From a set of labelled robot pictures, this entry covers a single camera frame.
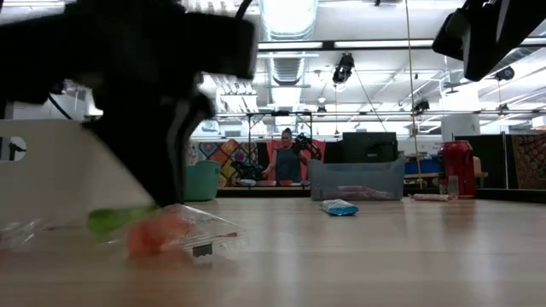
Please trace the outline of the red soda can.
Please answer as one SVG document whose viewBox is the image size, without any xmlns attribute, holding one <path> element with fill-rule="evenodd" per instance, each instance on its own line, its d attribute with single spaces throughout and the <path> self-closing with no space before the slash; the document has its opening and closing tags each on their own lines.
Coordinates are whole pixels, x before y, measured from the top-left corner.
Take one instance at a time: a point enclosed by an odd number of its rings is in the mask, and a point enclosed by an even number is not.
<svg viewBox="0 0 546 307">
<path fill-rule="evenodd" d="M 439 192 L 471 199 L 476 195 L 473 149 L 467 141 L 443 142 L 438 151 Z"/>
</svg>

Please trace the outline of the teal plastic bin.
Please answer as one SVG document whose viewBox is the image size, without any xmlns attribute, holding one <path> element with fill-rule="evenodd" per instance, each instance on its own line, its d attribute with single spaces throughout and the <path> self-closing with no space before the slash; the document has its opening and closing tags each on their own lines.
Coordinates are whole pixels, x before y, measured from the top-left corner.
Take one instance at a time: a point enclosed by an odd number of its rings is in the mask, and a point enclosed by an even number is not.
<svg viewBox="0 0 546 307">
<path fill-rule="evenodd" d="M 198 161 L 186 168 L 185 201 L 208 201 L 217 196 L 220 164 L 212 160 Z"/>
</svg>

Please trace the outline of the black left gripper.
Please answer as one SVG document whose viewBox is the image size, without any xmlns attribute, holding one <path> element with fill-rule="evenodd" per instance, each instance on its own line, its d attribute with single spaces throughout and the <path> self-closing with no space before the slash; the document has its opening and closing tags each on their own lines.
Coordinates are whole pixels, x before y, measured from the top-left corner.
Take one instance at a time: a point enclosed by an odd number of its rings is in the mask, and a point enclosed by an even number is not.
<svg viewBox="0 0 546 307">
<path fill-rule="evenodd" d="M 202 73 L 250 79 L 257 28 L 233 16 L 189 12 L 176 0 L 75 0 L 65 6 L 72 28 L 90 41 L 88 67 L 99 119 L 83 123 L 159 206 L 184 203 L 190 137 L 215 114 L 200 91 Z M 125 102 L 141 102 L 121 107 Z M 168 132 L 181 102 L 177 162 Z"/>
</svg>

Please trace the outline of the person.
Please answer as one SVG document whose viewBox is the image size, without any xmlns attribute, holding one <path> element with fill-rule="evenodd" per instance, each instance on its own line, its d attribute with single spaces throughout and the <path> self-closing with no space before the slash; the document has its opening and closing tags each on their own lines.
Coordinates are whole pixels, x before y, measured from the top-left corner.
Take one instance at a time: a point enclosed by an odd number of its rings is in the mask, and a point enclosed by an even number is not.
<svg viewBox="0 0 546 307">
<path fill-rule="evenodd" d="M 262 172 L 264 177 L 271 168 L 276 169 L 277 181 L 290 180 L 301 182 L 300 164 L 307 165 L 308 160 L 293 152 L 293 135 L 290 128 L 286 128 L 281 134 L 282 147 L 276 150 L 276 158 Z"/>
</svg>

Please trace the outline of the orange gummy candy packet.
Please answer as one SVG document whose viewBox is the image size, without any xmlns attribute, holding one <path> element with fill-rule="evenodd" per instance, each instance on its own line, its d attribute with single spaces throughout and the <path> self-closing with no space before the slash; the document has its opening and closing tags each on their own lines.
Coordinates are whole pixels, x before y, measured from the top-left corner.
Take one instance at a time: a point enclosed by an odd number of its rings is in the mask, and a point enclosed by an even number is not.
<svg viewBox="0 0 546 307">
<path fill-rule="evenodd" d="M 127 235 L 131 256 L 186 252 L 199 258 L 218 248 L 234 249 L 248 243 L 247 231 L 240 225 L 185 205 L 165 207 L 133 223 Z"/>
</svg>

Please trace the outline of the brown patterned tapestry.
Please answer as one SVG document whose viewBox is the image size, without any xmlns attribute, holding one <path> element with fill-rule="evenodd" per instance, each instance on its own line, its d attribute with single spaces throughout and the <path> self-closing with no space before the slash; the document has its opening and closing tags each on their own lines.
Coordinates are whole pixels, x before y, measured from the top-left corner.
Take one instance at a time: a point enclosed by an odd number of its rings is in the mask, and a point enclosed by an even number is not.
<svg viewBox="0 0 546 307">
<path fill-rule="evenodd" d="M 511 138 L 518 188 L 546 190 L 546 133 Z"/>
</svg>

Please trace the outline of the white plastic bin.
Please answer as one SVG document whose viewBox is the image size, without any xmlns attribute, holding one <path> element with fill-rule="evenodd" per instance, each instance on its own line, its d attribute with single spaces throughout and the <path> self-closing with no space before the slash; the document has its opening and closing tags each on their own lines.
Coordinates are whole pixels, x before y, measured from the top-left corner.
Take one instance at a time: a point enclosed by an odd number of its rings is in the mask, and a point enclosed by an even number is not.
<svg viewBox="0 0 546 307">
<path fill-rule="evenodd" d="M 64 223 L 98 208 L 153 202 L 77 121 L 0 120 L 0 136 L 19 137 L 26 144 L 22 159 L 0 161 L 0 223 Z"/>
</svg>

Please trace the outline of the black backdrop stand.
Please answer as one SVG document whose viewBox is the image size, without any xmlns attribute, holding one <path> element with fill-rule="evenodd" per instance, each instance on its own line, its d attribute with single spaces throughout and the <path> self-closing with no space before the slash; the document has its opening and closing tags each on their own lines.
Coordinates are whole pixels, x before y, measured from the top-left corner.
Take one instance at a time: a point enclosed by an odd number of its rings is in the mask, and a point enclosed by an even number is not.
<svg viewBox="0 0 546 307">
<path fill-rule="evenodd" d="M 432 155 L 442 142 L 441 119 L 448 115 L 478 114 L 480 135 L 508 134 L 511 130 L 546 130 L 546 107 L 535 109 L 269 111 L 220 113 L 200 129 L 211 139 L 243 142 L 280 140 L 286 128 L 293 138 L 339 142 L 344 132 L 394 132 L 398 150 L 406 155 Z"/>
</svg>

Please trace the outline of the green gummy candy packet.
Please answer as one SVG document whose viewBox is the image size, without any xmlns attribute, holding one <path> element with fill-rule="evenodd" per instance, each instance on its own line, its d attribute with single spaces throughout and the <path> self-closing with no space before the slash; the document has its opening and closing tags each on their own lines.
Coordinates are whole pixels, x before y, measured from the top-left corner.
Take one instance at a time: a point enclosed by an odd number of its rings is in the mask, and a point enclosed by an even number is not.
<svg viewBox="0 0 546 307">
<path fill-rule="evenodd" d="M 123 228 L 127 223 L 149 216 L 157 209 L 157 206 L 96 209 L 88 214 L 87 229 L 93 235 L 109 235 L 117 229 Z"/>
</svg>

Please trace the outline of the black articulated device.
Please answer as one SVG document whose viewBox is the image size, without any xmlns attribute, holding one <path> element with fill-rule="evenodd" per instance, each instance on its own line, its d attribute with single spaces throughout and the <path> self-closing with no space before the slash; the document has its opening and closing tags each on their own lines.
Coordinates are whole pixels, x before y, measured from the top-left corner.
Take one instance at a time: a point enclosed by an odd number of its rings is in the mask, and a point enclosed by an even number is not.
<svg viewBox="0 0 546 307">
<path fill-rule="evenodd" d="M 311 159 L 322 159 L 322 150 L 304 133 L 297 135 L 293 140 L 293 152 L 299 155 L 301 151 L 307 151 Z"/>
</svg>

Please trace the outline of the black partition panel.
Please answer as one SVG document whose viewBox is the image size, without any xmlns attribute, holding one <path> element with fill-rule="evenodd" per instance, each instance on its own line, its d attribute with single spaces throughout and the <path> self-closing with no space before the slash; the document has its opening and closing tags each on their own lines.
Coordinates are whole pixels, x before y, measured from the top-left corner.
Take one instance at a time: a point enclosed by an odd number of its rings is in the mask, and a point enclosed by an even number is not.
<svg viewBox="0 0 546 307">
<path fill-rule="evenodd" d="M 481 170 L 488 173 L 482 188 L 506 188 L 506 165 L 501 135 L 456 136 L 456 141 L 468 141 L 473 155 L 480 159 Z"/>
</svg>

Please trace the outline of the Smarties candy roll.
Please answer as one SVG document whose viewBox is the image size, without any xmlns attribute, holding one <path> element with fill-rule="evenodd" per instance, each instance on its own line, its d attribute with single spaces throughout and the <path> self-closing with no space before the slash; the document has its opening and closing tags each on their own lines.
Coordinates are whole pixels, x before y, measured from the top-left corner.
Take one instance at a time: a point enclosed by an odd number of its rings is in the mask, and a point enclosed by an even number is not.
<svg viewBox="0 0 546 307">
<path fill-rule="evenodd" d="M 439 201 L 439 202 L 449 202 L 452 200 L 457 200 L 455 195 L 449 194 L 411 194 L 410 198 L 412 200 L 418 201 Z"/>
</svg>

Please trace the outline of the red hanging cloth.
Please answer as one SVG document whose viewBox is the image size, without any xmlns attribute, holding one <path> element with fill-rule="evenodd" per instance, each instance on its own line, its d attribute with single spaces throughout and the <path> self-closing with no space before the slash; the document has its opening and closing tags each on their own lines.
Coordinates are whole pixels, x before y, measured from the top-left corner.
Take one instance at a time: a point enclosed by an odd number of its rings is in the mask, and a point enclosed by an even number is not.
<svg viewBox="0 0 546 307">
<path fill-rule="evenodd" d="M 322 155 L 320 160 L 324 161 L 324 154 L 326 153 L 326 142 L 322 140 L 313 140 L 312 142 L 314 145 L 316 145 L 320 149 L 321 155 Z M 281 140 L 273 140 L 273 141 L 268 141 L 266 145 L 267 145 L 267 152 L 269 155 L 269 164 L 271 164 L 273 160 L 276 158 L 276 150 L 282 147 L 282 142 Z M 308 150 L 303 149 L 299 153 L 301 156 L 305 157 L 307 160 L 311 159 L 311 152 L 309 152 Z M 304 181 L 308 179 L 307 166 L 303 163 L 300 164 L 300 176 L 301 176 L 301 179 Z M 271 168 L 270 171 L 264 176 L 264 178 L 266 180 L 277 180 L 276 169 Z"/>
</svg>

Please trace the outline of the Hershey's cookies creme bar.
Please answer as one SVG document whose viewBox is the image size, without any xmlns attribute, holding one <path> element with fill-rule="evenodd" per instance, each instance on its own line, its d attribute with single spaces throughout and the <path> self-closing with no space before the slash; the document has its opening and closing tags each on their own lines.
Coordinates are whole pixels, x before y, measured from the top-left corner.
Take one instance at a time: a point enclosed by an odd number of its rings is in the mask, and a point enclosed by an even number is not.
<svg viewBox="0 0 546 307">
<path fill-rule="evenodd" d="M 321 209 L 327 214 L 336 217 L 353 216 L 359 212 L 357 206 L 341 199 L 324 200 Z"/>
</svg>

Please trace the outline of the blue storage crate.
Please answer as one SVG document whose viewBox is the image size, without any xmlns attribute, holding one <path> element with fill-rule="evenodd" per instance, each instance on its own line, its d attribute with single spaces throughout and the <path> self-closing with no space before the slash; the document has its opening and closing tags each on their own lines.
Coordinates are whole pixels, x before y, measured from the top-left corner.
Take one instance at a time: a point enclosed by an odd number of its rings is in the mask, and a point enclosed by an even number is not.
<svg viewBox="0 0 546 307">
<path fill-rule="evenodd" d="M 437 156 L 420 157 L 417 161 L 415 157 L 408 157 L 405 159 L 404 174 L 405 175 L 417 175 L 421 174 L 433 174 L 439 172 L 439 160 Z"/>
</svg>

